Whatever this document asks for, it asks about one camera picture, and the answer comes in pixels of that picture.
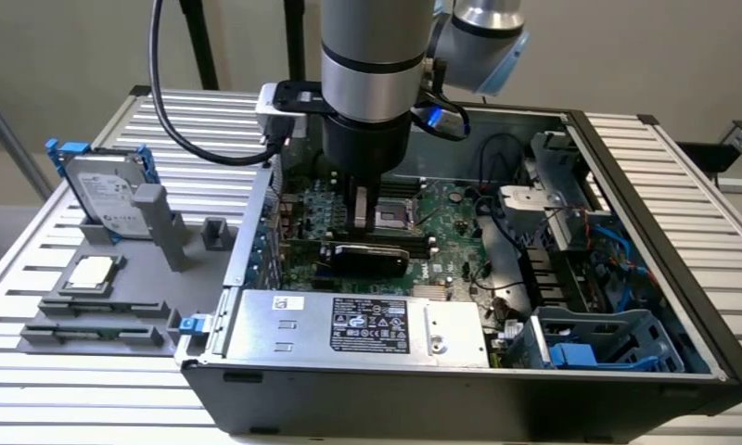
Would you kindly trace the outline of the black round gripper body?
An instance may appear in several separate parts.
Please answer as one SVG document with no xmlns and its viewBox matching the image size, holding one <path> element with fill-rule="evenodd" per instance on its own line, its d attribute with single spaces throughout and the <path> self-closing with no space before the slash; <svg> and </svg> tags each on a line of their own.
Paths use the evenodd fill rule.
<svg viewBox="0 0 742 445">
<path fill-rule="evenodd" d="M 325 115 L 323 149 L 329 164 L 359 180 L 376 180 L 404 158 L 411 125 L 410 113 L 380 123 Z"/>
</svg>

